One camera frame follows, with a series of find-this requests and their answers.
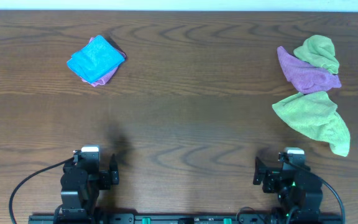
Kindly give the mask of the large green microfiber cloth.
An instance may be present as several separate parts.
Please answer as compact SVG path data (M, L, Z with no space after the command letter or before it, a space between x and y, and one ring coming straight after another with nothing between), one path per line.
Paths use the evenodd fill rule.
M337 104L325 91L297 93L272 105L277 116L306 137L329 144L333 154L346 157L350 151L349 129L337 112Z

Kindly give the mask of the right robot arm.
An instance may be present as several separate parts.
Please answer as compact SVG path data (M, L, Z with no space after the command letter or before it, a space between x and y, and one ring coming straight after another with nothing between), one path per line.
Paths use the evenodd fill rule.
M254 185L262 185L266 194L277 194L279 208L274 208L268 223L322 223L320 205L322 183L305 165L305 156L279 154L282 167L268 167L255 158Z

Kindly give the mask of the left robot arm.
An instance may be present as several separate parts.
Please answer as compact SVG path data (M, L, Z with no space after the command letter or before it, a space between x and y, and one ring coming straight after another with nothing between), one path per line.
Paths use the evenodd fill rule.
M110 157L108 170L100 170L97 152L75 151L73 158L63 166L60 183L62 204L55 210L53 222L98 223L101 219L96 209L99 192L119 183L116 157Z

